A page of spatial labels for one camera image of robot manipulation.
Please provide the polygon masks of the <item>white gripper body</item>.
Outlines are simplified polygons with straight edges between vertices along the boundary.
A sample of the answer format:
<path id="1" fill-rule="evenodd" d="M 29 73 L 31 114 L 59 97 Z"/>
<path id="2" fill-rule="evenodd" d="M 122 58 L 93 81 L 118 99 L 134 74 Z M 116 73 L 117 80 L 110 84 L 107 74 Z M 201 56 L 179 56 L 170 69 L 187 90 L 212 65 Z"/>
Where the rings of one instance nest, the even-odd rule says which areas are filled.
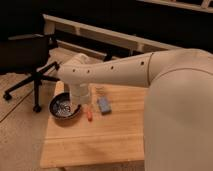
<path id="1" fill-rule="evenodd" d="M 88 104 L 91 94 L 88 84 L 70 85 L 71 102 L 76 105 Z"/>

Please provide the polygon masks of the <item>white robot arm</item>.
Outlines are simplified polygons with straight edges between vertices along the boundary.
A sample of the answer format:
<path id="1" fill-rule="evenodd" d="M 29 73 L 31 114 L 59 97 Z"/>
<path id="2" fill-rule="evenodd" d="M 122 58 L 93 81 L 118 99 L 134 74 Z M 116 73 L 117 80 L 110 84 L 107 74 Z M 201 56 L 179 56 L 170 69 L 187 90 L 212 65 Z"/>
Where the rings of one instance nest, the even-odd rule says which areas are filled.
<path id="1" fill-rule="evenodd" d="M 79 53 L 58 76 L 77 104 L 90 83 L 146 87 L 145 171 L 213 171 L 213 53 L 173 49 L 91 64 Z"/>

